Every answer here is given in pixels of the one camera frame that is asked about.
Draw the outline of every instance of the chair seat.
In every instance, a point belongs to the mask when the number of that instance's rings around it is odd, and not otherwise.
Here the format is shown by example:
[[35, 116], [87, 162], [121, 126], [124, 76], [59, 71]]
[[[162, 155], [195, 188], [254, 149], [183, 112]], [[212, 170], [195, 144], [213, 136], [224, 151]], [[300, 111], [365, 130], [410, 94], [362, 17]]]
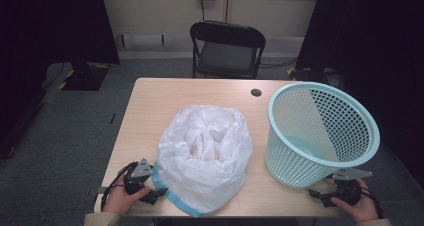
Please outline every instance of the chair seat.
[[197, 65], [199, 71], [252, 75], [255, 48], [205, 42]]

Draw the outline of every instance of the black chair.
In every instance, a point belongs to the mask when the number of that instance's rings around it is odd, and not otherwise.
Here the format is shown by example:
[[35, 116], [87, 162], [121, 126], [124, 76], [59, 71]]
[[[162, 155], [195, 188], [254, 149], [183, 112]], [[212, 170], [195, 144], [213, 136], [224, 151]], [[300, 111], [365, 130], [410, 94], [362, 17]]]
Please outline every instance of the black chair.
[[256, 79], [266, 40], [261, 32], [244, 25], [201, 21], [190, 28], [193, 41], [193, 78], [206, 75]]

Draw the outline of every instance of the basket rim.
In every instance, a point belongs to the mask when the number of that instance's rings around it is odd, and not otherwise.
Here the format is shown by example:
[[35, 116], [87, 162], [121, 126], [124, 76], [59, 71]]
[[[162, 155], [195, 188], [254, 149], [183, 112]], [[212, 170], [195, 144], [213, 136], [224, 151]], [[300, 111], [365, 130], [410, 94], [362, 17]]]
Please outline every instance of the basket rim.
[[[297, 89], [317, 89], [322, 90], [327, 93], [333, 94], [336, 97], [344, 100], [348, 104], [350, 104], [356, 112], [364, 119], [368, 129], [370, 130], [370, 141], [371, 144], [369, 145], [368, 149], [365, 151], [365, 153], [360, 156], [359, 158], [349, 161], [349, 162], [334, 162], [334, 161], [328, 161], [320, 158], [315, 158], [310, 156], [309, 154], [303, 152], [302, 150], [295, 147], [281, 132], [280, 130], [274, 130], [278, 129], [277, 124], [275, 123], [273, 115], [273, 105], [275, 100], [283, 93], [297, 90]], [[300, 156], [314, 162], [320, 165], [324, 165], [327, 167], [334, 167], [334, 168], [352, 168], [359, 166], [361, 164], [364, 164], [368, 160], [370, 160], [374, 155], [376, 154], [379, 145], [380, 145], [380, 132], [377, 127], [377, 123], [375, 122], [374, 118], [371, 116], [371, 114], [368, 112], [368, 110], [359, 103], [356, 99], [354, 99], [352, 96], [348, 95], [347, 93], [326, 85], [322, 83], [316, 83], [316, 82], [295, 82], [291, 83], [289, 85], [283, 86], [280, 89], [278, 89], [271, 97], [269, 104], [268, 104], [268, 119], [271, 124], [270, 130], [274, 130], [276, 135], [280, 140], [284, 142], [290, 149], [295, 151]]]

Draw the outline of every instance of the person's left hand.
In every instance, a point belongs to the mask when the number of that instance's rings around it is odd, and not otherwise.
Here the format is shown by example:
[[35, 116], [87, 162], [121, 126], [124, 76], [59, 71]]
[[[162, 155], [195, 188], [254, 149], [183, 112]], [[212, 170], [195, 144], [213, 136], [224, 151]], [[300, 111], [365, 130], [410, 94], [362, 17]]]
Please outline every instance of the person's left hand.
[[129, 195], [124, 188], [124, 174], [116, 181], [115, 186], [109, 194], [109, 198], [103, 208], [103, 212], [115, 213], [123, 216], [133, 203], [150, 192], [149, 187], [144, 187], [138, 192]]

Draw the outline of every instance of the gray carpet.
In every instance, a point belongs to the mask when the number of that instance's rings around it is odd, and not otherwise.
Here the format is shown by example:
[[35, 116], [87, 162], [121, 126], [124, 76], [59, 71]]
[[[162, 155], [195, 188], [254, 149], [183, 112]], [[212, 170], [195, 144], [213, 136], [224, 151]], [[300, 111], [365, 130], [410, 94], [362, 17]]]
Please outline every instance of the gray carpet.
[[[263, 61], [277, 64], [288, 60]], [[258, 79], [288, 79], [289, 67], [260, 69]], [[50, 67], [46, 84], [61, 68], [62, 64]], [[70, 69], [66, 63], [47, 87], [42, 107], [15, 155], [0, 161], [0, 225], [82, 225], [84, 215], [94, 206], [88, 192], [103, 180], [136, 79], [190, 78], [191, 59], [121, 60], [96, 92], [58, 90]], [[382, 145], [362, 168], [374, 172], [367, 182], [393, 225], [423, 225], [422, 191], [390, 150]], [[121, 225], [149, 223], [147, 218], [124, 218]], [[298, 223], [311, 225], [312, 220], [299, 219]], [[353, 225], [353, 221], [318, 219], [316, 225]]]

